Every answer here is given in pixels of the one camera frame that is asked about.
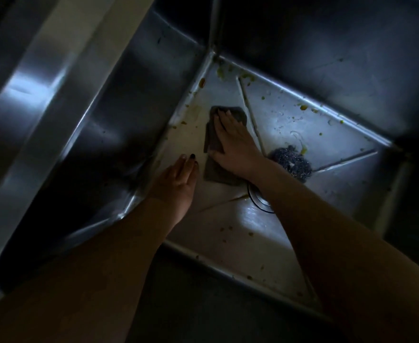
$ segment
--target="person's left arm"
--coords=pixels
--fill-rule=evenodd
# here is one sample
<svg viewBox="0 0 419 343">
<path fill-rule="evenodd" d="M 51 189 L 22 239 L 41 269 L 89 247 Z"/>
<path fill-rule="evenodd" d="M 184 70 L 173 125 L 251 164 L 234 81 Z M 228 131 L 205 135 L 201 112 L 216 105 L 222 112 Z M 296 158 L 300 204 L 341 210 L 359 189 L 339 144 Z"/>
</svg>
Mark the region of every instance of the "person's left arm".
<svg viewBox="0 0 419 343">
<path fill-rule="evenodd" d="M 127 217 L 0 300 L 0 342 L 124 342 L 152 258 L 186 214 L 197 176 L 195 156 L 181 156 Z"/>
</svg>

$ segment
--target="person's left hand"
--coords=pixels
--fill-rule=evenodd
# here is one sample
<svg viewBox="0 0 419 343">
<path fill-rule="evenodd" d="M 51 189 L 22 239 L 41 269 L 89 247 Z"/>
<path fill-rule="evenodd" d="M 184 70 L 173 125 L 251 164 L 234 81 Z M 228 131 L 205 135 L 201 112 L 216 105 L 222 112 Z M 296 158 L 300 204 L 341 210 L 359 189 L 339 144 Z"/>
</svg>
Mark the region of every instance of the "person's left hand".
<svg viewBox="0 0 419 343">
<path fill-rule="evenodd" d="M 172 219 L 172 227 L 186 215 L 193 199 L 198 178 L 198 162 L 192 154 L 181 155 L 155 180 L 146 199 L 160 202 Z"/>
</svg>

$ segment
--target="hand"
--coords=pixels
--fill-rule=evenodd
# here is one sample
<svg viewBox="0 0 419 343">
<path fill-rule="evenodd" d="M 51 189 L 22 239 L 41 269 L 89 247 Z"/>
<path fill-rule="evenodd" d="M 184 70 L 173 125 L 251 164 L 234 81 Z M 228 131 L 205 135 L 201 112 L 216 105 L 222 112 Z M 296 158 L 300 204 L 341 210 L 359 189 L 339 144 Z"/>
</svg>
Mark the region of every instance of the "hand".
<svg viewBox="0 0 419 343">
<path fill-rule="evenodd" d="M 230 111 L 227 113 L 218 111 L 218 115 L 214 115 L 214 126 L 224 147 L 224 154 L 210 149 L 209 155 L 226 170 L 251 181 L 254 168 L 265 158 L 258 150 L 246 126 L 236 121 Z"/>
<path fill-rule="evenodd" d="M 173 228 L 186 215 L 193 199 L 195 184 L 198 178 L 198 162 L 192 154 L 181 155 L 173 166 L 170 166 L 155 180 L 146 200 L 158 201 L 165 213 L 170 215 Z"/>
</svg>

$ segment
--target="person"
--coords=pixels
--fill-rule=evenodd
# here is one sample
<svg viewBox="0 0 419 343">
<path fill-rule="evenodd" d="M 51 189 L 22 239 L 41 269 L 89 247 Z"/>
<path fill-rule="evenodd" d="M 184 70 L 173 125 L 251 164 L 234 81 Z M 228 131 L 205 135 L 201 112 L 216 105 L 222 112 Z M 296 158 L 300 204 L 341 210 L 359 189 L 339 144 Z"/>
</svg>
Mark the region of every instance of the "person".
<svg viewBox="0 0 419 343">
<path fill-rule="evenodd" d="M 419 266 L 263 157 L 229 112 L 210 156 L 271 203 L 324 309 L 355 342 L 419 342 Z M 192 203 L 199 173 L 182 155 L 144 201 L 0 300 L 0 342 L 123 342 L 152 258 Z"/>
</svg>

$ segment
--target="sink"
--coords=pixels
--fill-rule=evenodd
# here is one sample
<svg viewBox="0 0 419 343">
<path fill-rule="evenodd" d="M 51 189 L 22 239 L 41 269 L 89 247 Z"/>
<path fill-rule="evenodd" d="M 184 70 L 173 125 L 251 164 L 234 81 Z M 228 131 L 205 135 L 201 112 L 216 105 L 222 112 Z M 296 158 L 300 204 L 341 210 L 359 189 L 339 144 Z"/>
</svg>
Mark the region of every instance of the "sink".
<svg viewBox="0 0 419 343">
<path fill-rule="evenodd" d="M 212 106 L 241 107 L 264 155 L 294 146 L 306 186 L 384 236 L 419 153 L 418 33 L 419 0 L 156 0 L 4 248 L 0 288 L 123 218 L 180 154 L 203 169 Z M 165 244 L 326 319 L 246 183 L 201 173 Z"/>
</svg>

